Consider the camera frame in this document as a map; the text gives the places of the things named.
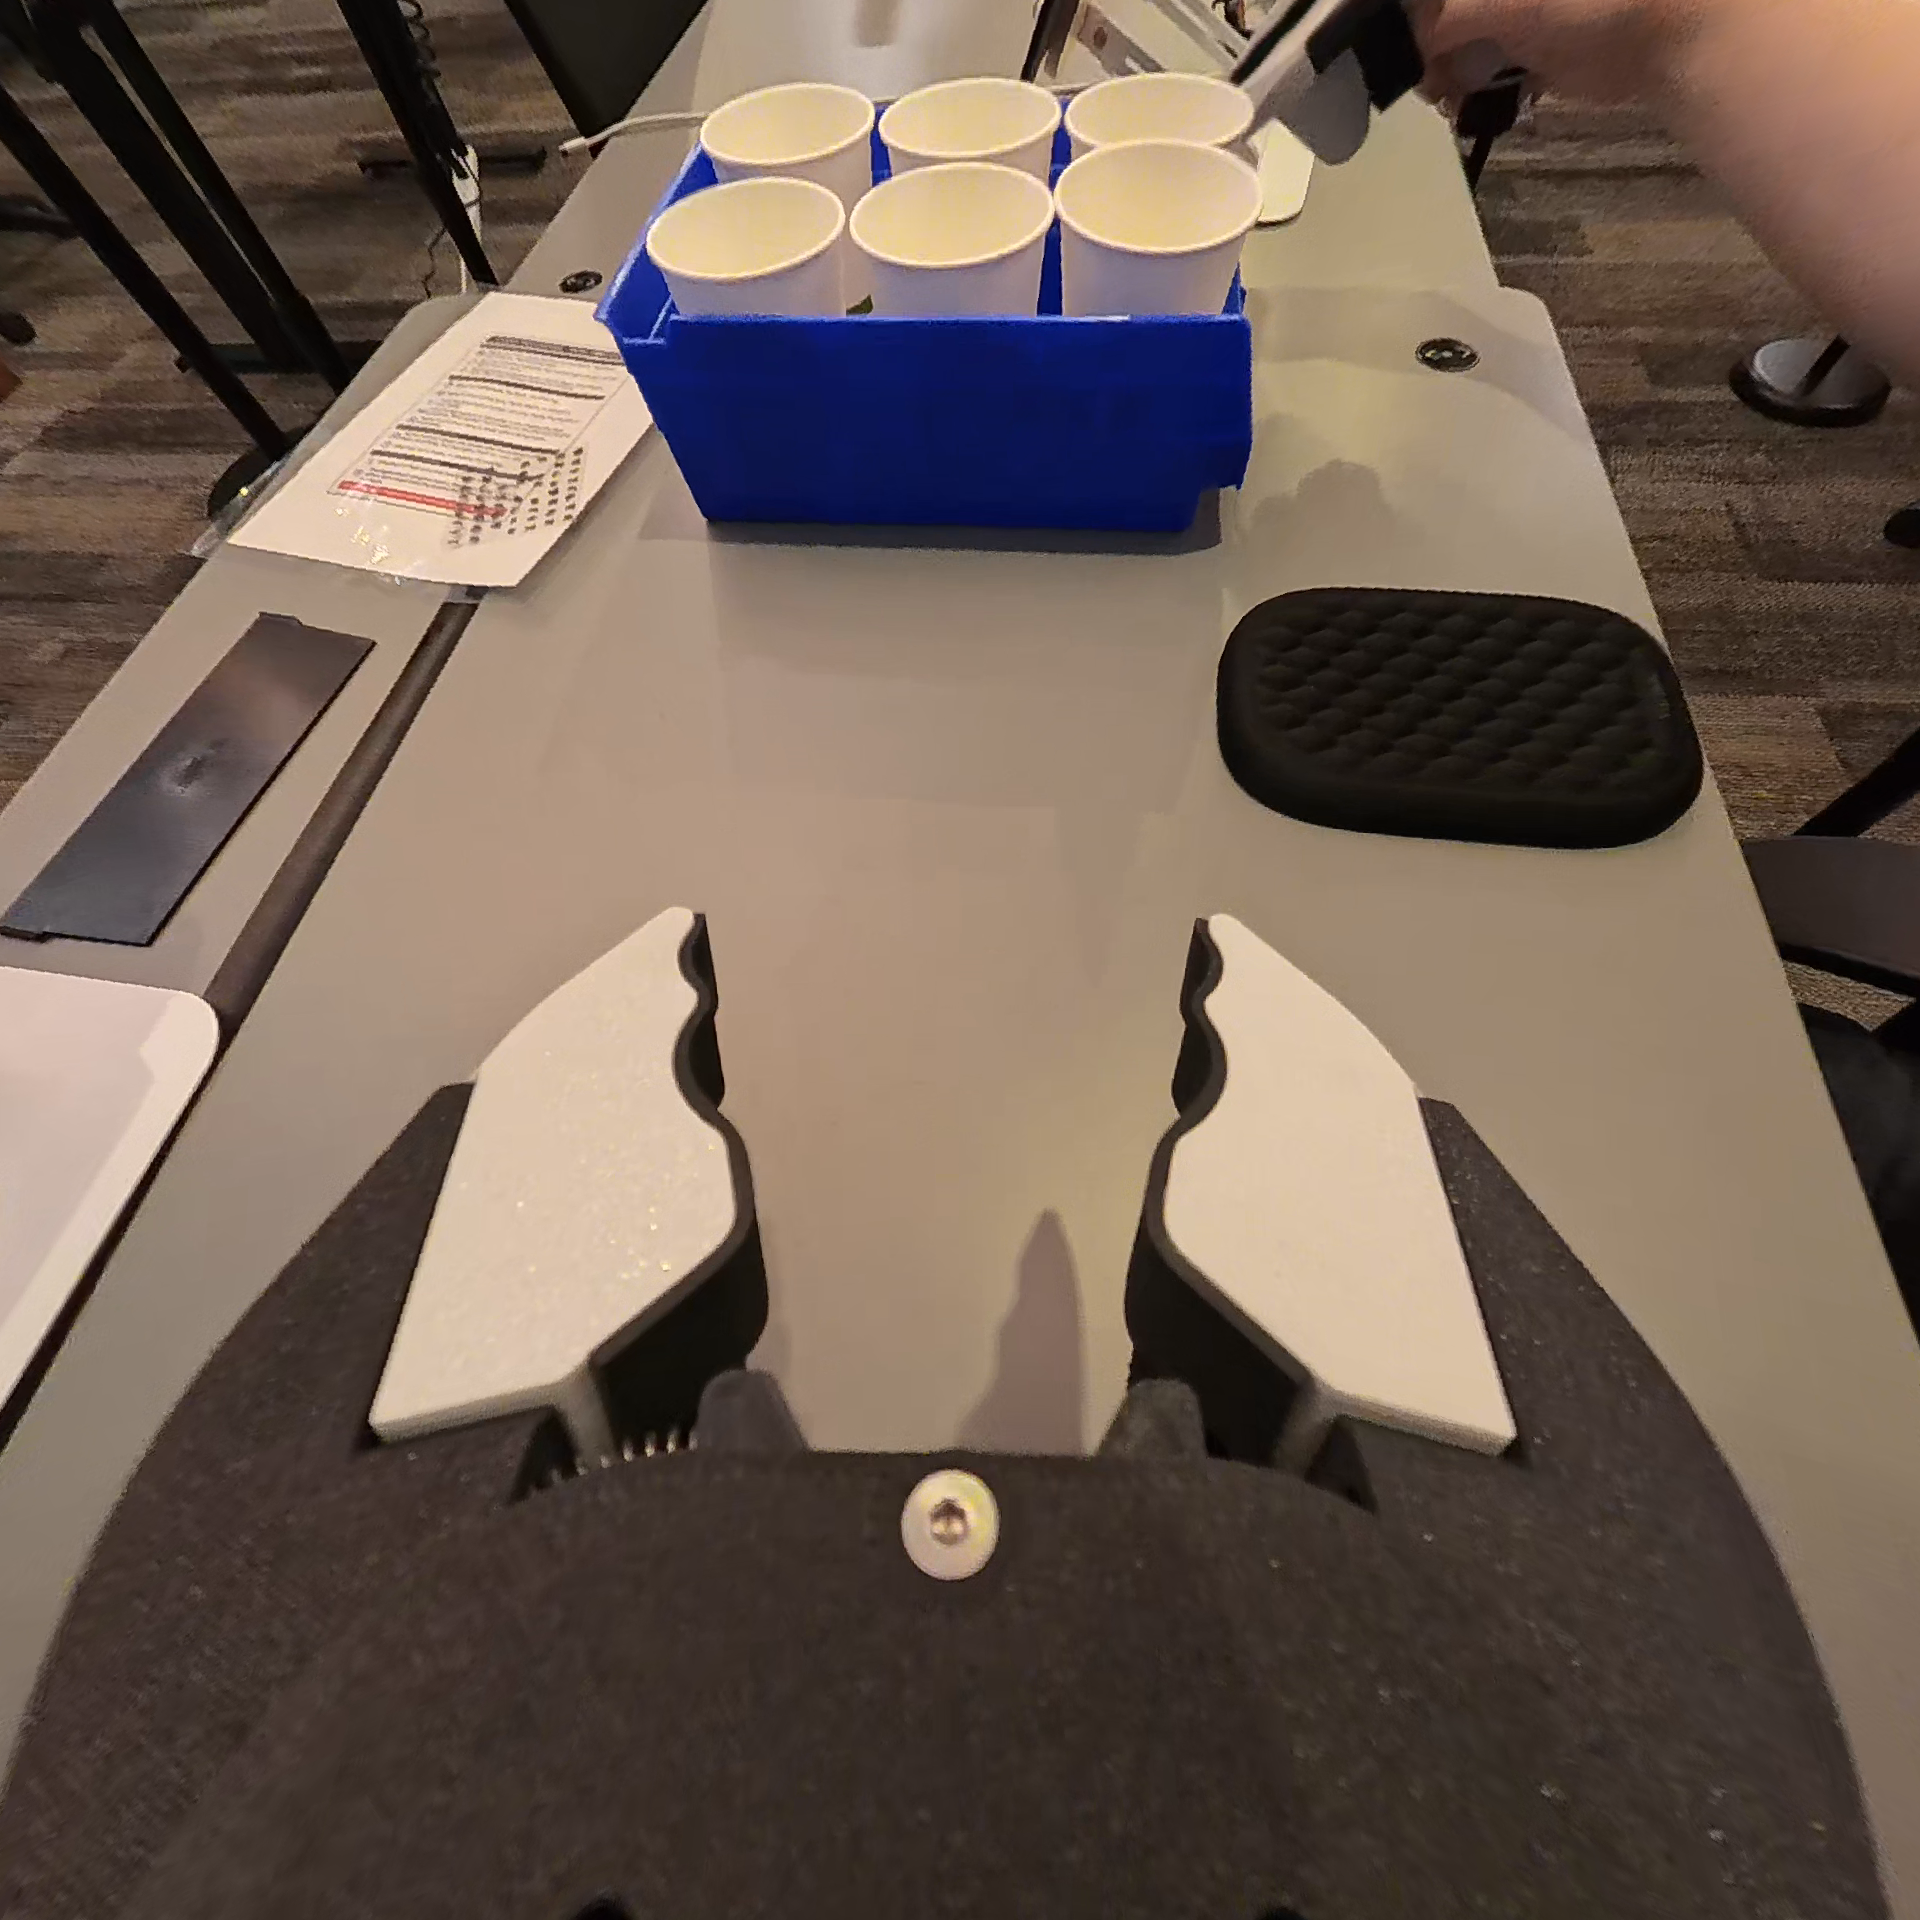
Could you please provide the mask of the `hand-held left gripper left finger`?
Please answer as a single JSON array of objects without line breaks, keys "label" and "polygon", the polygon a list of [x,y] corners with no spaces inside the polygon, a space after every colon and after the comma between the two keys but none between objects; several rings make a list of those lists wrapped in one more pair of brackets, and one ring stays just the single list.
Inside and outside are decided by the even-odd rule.
[{"label": "hand-held left gripper left finger", "polygon": [[752,1355],[767,1274],[722,1114],[709,920],[670,906],[477,1068],[368,1421],[387,1444],[519,1414],[577,1453],[691,1430]]}]

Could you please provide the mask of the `person's right forearm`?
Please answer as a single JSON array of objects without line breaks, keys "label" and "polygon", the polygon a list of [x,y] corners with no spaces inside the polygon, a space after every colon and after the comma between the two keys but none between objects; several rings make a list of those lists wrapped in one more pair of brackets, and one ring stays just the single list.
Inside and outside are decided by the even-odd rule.
[{"label": "person's right forearm", "polygon": [[1549,87],[1656,107],[1795,287],[1917,385],[1917,4],[1558,4],[1549,46]]}]

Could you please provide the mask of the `black quilted wrist pad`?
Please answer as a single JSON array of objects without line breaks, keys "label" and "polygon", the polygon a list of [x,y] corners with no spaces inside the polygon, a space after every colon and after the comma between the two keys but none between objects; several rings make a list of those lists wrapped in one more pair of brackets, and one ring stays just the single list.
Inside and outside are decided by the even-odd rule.
[{"label": "black quilted wrist pad", "polygon": [[1303,588],[1214,679],[1227,772],[1266,810],[1383,838],[1602,851],[1698,799],[1708,762],[1662,641],[1585,600]]}]

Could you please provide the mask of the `black high-back chair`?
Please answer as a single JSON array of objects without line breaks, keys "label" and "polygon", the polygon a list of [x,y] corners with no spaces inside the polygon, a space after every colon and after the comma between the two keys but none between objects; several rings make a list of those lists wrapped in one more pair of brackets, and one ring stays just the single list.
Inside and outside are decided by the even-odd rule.
[{"label": "black high-back chair", "polygon": [[507,2],[577,131],[625,117],[706,2]]}]

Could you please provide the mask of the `person's right hand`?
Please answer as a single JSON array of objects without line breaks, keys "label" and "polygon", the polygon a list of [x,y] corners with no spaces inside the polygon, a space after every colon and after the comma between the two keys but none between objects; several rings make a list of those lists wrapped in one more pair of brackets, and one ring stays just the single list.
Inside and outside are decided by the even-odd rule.
[{"label": "person's right hand", "polygon": [[1412,2],[1407,15],[1422,58],[1422,97],[1448,112],[1472,96],[1547,86],[1556,2]]}]

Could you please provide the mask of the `blue plastic bin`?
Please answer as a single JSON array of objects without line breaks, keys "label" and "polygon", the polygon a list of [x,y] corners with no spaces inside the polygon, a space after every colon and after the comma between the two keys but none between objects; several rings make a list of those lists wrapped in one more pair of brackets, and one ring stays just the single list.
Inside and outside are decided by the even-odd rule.
[{"label": "blue plastic bin", "polygon": [[693,155],[595,314],[714,521],[1179,533],[1252,455],[1240,266],[1217,318],[879,318],[847,211],[842,318],[686,318],[650,221],[721,184]]}]

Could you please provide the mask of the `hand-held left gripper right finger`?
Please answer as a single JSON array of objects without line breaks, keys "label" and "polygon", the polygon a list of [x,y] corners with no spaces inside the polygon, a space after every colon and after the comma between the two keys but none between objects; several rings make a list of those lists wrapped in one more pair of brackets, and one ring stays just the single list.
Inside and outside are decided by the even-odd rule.
[{"label": "hand-held left gripper right finger", "polygon": [[1172,1123],[1127,1272],[1134,1375],[1246,1464],[1339,1421],[1497,1458],[1518,1420],[1411,1073],[1235,915],[1193,925]]}]

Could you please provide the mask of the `person's black clothed torso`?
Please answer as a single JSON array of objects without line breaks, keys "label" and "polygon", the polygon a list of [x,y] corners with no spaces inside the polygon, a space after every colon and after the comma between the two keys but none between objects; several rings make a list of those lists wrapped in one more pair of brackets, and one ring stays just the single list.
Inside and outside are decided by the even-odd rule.
[{"label": "person's black clothed torso", "polygon": [[1918,1051],[1902,1018],[1869,1028],[1799,1005],[1885,1255],[1918,1325]]}]

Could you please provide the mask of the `black round-base floor stand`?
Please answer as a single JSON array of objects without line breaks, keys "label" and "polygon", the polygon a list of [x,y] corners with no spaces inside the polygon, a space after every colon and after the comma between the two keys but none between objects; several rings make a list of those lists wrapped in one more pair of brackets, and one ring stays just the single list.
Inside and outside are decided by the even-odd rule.
[{"label": "black round-base floor stand", "polygon": [[1802,428],[1855,428],[1878,420],[1890,377],[1847,337],[1775,339],[1735,361],[1735,396],[1764,420]]}]

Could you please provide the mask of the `black desk strip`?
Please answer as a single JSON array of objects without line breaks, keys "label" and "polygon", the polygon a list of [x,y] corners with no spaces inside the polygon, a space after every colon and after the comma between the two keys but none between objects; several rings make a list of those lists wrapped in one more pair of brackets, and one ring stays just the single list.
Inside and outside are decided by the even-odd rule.
[{"label": "black desk strip", "polygon": [[373,649],[256,616],[12,900],[5,938],[155,946]]}]

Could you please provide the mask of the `printed sheet in plastic sleeve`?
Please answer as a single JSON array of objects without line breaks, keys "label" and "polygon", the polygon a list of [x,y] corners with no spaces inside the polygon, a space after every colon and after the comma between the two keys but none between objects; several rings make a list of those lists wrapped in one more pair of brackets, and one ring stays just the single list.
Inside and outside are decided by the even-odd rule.
[{"label": "printed sheet in plastic sleeve", "polygon": [[490,292],[228,542],[460,590],[522,585],[655,428],[584,300]]}]

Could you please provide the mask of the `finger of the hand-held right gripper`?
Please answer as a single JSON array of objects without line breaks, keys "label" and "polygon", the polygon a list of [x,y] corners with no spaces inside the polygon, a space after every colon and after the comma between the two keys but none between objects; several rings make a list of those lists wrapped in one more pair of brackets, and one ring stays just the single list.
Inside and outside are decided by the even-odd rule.
[{"label": "finger of the hand-held right gripper", "polygon": [[1339,21],[1344,2],[1287,2],[1258,21],[1231,68],[1243,93],[1298,93],[1321,71],[1314,37]]}]

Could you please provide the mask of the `black framed board stand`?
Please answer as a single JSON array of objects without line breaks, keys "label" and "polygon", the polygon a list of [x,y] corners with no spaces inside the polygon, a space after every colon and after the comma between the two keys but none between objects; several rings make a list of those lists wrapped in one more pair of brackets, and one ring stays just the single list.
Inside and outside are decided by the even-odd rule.
[{"label": "black framed board stand", "polygon": [[432,218],[448,242],[460,287],[504,283],[484,242],[483,155],[450,106],[425,4],[337,2],[337,11],[378,90]]},{"label": "black framed board stand", "polygon": [[245,435],[255,468],[297,439],[267,377],[341,396],[366,361],[371,346],[335,332],[245,203],[129,4],[5,4],[5,157]]}]

